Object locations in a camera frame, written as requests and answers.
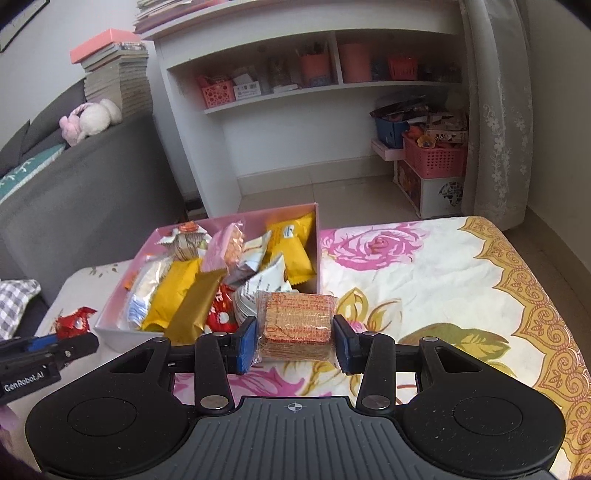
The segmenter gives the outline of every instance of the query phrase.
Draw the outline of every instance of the blue gripper pad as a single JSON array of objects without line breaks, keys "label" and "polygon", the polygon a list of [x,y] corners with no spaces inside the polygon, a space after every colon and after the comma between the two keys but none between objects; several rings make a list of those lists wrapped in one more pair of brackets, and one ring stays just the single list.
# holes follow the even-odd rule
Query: blue gripper pad
[{"label": "blue gripper pad", "polygon": [[247,328],[240,339],[238,357],[236,358],[237,374],[248,372],[255,359],[256,343],[258,340],[258,321],[255,319]]}]

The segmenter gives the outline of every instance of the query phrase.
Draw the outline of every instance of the tiled floor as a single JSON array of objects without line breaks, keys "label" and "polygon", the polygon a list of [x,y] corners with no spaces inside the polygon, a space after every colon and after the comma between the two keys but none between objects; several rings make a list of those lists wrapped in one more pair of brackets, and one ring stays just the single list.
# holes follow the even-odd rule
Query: tiled floor
[{"label": "tiled floor", "polygon": [[311,202],[319,204],[321,228],[418,220],[392,177],[330,181],[247,195],[240,211]]},{"label": "tiled floor", "polygon": [[[240,211],[317,202],[321,228],[418,220],[409,201],[390,177],[331,181],[245,196]],[[546,255],[518,227],[505,235],[529,265],[591,362],[591,317]]]}]

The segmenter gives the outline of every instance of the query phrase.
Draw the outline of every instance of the white snack wrapper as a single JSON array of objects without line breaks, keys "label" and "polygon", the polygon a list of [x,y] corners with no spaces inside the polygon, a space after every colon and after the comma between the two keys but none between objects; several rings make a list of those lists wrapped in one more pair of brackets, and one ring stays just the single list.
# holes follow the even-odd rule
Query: white snack wrapper
[{"label": "white snack wrapper", "polygon": [[247,317],[256,316],[258,291],[279,291],[284,288],[285,283],[285,259],[281,254],[277,255],[265,270],[251,277],[234,292],[232,300],[236,321],[242,323]]},{"label": "white snack wrapper", "polygon": [[271,233],[269,231],[263,236],[244,243],[238,264],[230,270],[230,273],[223,281],[226,285],[235,285],[246,278],[252,277],[259,271],[262,259],[267,251]]}]

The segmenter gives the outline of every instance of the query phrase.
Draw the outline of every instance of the white curtain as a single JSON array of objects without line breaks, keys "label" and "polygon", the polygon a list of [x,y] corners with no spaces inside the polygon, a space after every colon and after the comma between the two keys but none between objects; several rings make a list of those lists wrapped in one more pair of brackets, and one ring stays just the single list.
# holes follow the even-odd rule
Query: white curtain
[{"label": "white curtain", "polygon": [[533,122],[528,45],[515,0],[459,0],[468,59],[470,140],[462,201],[499,229],[525,216]]}]

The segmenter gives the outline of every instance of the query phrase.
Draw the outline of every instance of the candy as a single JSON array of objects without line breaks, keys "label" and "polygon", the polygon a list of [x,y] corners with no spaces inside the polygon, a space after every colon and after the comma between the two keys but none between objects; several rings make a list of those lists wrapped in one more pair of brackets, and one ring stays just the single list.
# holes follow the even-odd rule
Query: candy
[{"label": "candy", "polygon": [[95,313],[95,309],[81,307],[71,315],[58,317],[54,324],[57,337],[63,340],[90,332],[88,320]]},{"label": "candy", "polygon": [[233,293],[234,289],[228,285],[221,284],[219,286],[207,315],[207,325],[212,332],[234,333],[238,330],[238,324],[234,317]]}]

